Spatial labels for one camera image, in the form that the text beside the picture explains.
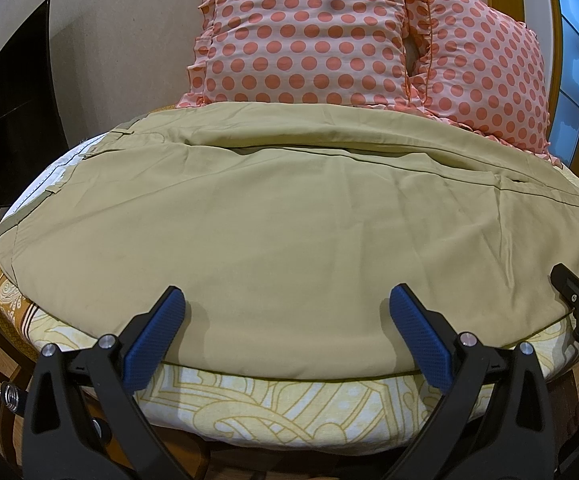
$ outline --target yellow patterned tablecloth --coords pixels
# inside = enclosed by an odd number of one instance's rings
[[[563,174],[579,186],[567,168]],[[95,339],[41,310],[0,270],[0,318],[17,345],[34,352],[53,342],[63,350]],[[528,339],[546,378],[579,359],[567,317]],[[474,416],[492,393],[484,388]],[[343,382],[276,381],[161,364],[138,403],[153,424],[190,431],[237,446],[317,449],[370,454],[407,443],[422,428],[440,393],[420,374]]]

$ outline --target metal pin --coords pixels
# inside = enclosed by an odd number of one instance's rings
[[[101,338],[98,340],[98,345],[101,348],[112,348],[116,343],[116,336],[114,334],[105,334],[102,335]]]
[[[41,354],[45,357],[53,356],[57,351],[57,346],[54,343],[47,343],[42,349]]]
[[[520,344],[521,347],[521,352],[523,352],[525,355],[532,355],[534,353],[534,347],[528,343],[527,341],[523,341]]]
[[[476,343],[478,343],[478,339],[471,332],[463,332],[460,335],[460,342],[463,344],[463,346],[475,346]]]

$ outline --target blue gripper pad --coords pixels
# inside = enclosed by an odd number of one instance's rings
[[[389,296],[389,314],[405,339],[416,364],[431,386],[447,394],[454,382],[449,350],[425,319],[420,302],[403,285],[395,286]]]
[[[123,389],[129,394],[148,386],[185,318],[185,297],[179,288],[170,287],[159,301],[161,305],[123,361]]]

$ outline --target black screen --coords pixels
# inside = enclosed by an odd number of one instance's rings
[[[0,52],[0,207],[68,149],[54,98],[49,20],[46,0]]]

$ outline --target polka dot pillow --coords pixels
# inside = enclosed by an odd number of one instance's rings
[[[201,9],[204,32],[180,107],[259,101],[422,110],[405,70],[404,0],[204,0]]]
[[[544,62],[524,23],[480,0],[407,0],[421,58],[411,78],[425,110],[533,153],[547,153]]]

